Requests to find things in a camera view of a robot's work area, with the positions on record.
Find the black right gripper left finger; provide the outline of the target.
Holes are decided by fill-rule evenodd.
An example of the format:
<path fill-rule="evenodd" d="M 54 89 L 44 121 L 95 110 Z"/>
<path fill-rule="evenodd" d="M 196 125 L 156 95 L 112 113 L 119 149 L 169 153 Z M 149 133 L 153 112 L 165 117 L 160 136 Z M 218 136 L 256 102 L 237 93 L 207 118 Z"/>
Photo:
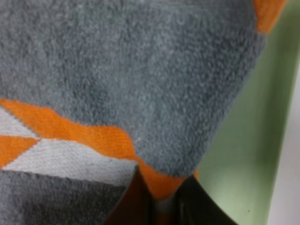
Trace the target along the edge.
<path fill-rule="evenodd" d="M 141 175 L 140 169 L 136 167 L 129 186 L 103 224 L 151 225 L 153 224 L 152 209 L 151 194 Z"/>

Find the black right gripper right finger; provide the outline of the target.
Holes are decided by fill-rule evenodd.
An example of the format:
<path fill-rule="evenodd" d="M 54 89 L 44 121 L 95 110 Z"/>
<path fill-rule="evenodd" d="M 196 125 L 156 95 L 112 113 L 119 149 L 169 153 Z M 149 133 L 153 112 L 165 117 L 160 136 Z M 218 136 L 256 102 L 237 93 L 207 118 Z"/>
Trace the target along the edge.
<path fill-rule="evenodd" d="M 176 191 L 176 225 L 236 225 L 207 194 L 194 176 Z"/>

